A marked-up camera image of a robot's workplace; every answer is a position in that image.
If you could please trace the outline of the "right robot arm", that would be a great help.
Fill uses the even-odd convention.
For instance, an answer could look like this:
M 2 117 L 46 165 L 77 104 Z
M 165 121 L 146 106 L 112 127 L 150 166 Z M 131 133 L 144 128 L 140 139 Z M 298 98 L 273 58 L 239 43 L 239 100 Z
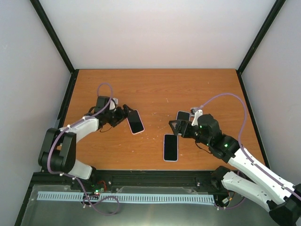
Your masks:
M 215 170 L 218 184 L 264 208 L 280 226 L 294 226 L 301 217 L 301 186 L 281 178 L 268 169 L 235 138 L 223 134 L 219 123 L 201 110 L 193 121 L 169 121 L 174 135 L 192 138 L 206 145 L 210 153 L 238 169 L 241 177 L 226 167 Z

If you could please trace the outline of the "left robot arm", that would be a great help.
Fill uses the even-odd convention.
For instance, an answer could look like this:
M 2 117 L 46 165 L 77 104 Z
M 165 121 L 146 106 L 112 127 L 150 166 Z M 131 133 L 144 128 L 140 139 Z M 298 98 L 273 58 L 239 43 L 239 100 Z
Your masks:
M 132 111 L 127 105 L 118 106 L 116 98 L 99 96 L 96 106 L 91 107 L 77 122 L 46 131 L 38 164 L 50 173 L 80 178 L 86 189 L 94 189 L 98 184 L 97 176 L 93 175 L 95 168 L 76 159 L 76 145 L 106 124 L 112 128 L 116 127 L 128 118 Z

